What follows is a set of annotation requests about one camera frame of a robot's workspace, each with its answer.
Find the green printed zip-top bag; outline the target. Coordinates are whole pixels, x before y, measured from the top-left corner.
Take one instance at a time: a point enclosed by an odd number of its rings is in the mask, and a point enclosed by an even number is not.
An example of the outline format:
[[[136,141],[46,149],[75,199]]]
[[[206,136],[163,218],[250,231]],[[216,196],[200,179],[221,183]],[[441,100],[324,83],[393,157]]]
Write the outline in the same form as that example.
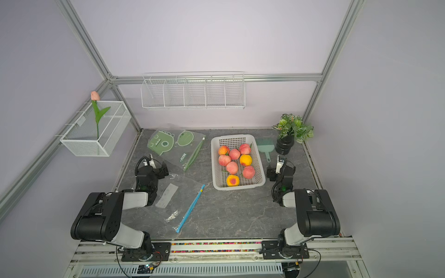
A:
[[[194,163],[206,136],[189,130],[157,130],[148,140],[147,147],[163,160],[184,171]]]

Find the pink peach with leaf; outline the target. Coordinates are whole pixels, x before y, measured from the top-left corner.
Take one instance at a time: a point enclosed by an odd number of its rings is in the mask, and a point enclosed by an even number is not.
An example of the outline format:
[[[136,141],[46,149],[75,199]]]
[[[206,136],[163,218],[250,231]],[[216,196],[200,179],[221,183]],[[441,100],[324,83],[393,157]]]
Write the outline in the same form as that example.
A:
[[[232,161],[231,157],[229,155],[220,155],[218,162],[220,166],[226,167],[227,164],[229,164]]]

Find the orange-red peach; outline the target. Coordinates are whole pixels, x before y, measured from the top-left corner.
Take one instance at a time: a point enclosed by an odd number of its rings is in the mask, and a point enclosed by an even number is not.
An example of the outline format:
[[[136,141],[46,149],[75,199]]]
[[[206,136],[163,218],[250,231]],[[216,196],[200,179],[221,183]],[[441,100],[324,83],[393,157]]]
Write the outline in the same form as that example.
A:
[[[230,152],[230,149],[225,145],[221,146],[218,150],[219,155],[228,155],[229,152]]]

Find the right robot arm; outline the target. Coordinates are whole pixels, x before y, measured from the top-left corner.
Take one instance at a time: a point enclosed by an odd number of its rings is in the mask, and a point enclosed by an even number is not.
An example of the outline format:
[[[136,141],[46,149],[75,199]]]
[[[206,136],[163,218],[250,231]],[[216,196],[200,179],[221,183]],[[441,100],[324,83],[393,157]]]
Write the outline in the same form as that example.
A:
[[[263,243],[261,254],[265,258],[304,258],[307,242],[340,234],[340,220],[328,192],[295,189],[295,171],[296,167],[284,155],[278,156],[274,169],[267,169],[267,177],[274,182],[271,189],[273,202],[295,209],[297,221],[281,230],[274,246],[271,243]]]

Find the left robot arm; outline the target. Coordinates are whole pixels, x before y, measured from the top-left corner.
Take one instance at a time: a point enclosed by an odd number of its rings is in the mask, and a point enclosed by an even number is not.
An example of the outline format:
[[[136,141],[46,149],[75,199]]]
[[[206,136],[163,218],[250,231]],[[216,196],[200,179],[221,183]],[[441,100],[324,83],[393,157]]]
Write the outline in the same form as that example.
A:
[[[140,158],[134,169],[136,188],[90,193],[71,226],[71,237],[135,250],[142,255],[142,259],[149,259],[154,253],[149,233],[123,224],[122,212],[152,206],[157,197],[159,180],[168,175],[166,163],[147,156]]]

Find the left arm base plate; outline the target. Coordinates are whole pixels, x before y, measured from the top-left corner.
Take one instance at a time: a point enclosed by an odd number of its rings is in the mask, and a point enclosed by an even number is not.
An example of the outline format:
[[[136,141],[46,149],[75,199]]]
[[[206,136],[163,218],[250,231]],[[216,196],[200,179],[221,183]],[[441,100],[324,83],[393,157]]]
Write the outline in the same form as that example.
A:
[[[167,261],[170,256],[172,244],[170,242],[151,243],[149,250],[144,248],[125,249],[121,251],[122,262],[160,262]]]

